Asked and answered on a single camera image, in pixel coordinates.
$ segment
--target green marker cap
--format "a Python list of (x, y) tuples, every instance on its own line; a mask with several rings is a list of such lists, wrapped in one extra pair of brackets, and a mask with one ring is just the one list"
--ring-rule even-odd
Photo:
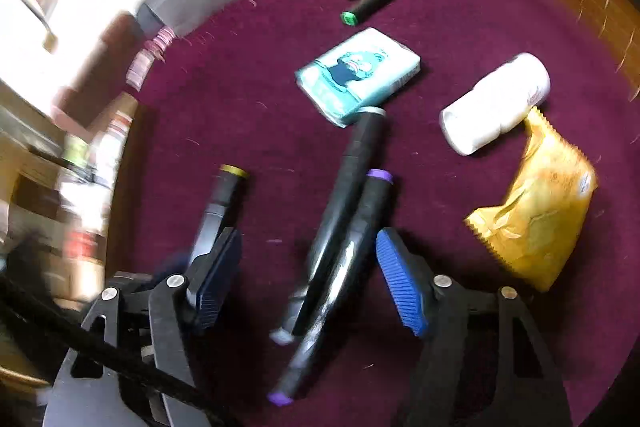
[(340, 19), (342, 19), (342, 22), (349, 26), (355, 26), (356, 24), (358, 24), (358, 19), (356, 19), (356, 16), (351, 12), (342, 12), (342, 15), (340, 15)]

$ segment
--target yellow snack bag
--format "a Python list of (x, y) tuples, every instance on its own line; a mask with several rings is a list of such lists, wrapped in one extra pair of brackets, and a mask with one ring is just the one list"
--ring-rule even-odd
[(545, 292), (574, 249), (596, 174), (537, 107), (524, 121), (529, 140), (504, 204), (476, 208), (465, 222), (507, 268)]

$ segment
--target silver screw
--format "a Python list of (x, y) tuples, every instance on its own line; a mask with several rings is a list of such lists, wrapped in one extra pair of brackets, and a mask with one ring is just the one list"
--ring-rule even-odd
[(436, 277), (433, 278), (433, 283), (440, 288), (448, 288), (451, 286), (451, 277), (446, 275), (436, 275)]
[(516, 290), (511, 286), (503, 286), (500, 288), (500, 293), (505, 299), (514, 299), (518, 296), (518, 292), (516, 292)]
[(182, 286), (183, 283), (184, 277), (179, 273), (172, 275), (166, 280), (166, 285), (169, 286), (169, 288), (177, 288), (178, 286)]
[(116, 288), (105, 288), (102, 290), (100, 297), (102, 297), (103, 301), (110, 301), (118, 294), (118, 290)]

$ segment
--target maroon tablecloth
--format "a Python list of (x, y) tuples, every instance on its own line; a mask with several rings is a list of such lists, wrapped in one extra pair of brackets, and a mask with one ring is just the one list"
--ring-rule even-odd
[(158, 111), (149, 143), (130, 268), (149, 271), (190, 244), (221, 163), (251, 172), (239, 223), (241, 272), (201, 356), (217, 397), (248, 426), (387, 426), (408, 388), (420, 342), (401, 326), (373, 270), (306, 398), (265, 399), (292, 350), (275, 346), (288, 293), (302, 270), (350, 137), (296, 87), (294, 71), (366, 26), (422, 57), (422, 73), (386, 104), (381, 167), (398, 179), (393, 225), (439, 271), (494, 291), (506, 273), (463, 224), (502, 201), (522, 153), (522, 126), (471, 157), (458, 156), (439, 111), (519, 52), (551, 76), (542, 111), (594, 164), (599, 188), (582, 235), (551, 291), (531, 309), (561, 368), (574, 422), (599, 402), (640, 331), (640, 121), (603, 45), (556, 0), (396, 0), (358, 28), (345, 0), (239, 0), (181, 39), (141, 93)]

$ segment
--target white bottle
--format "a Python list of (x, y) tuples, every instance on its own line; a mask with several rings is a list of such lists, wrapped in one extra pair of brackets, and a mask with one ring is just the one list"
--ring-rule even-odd
[(474, 88), (440, 112), (450, 146), (467, 156), (519, 124), (551, 88), (537, 57), (521, 53), (482, 78)]

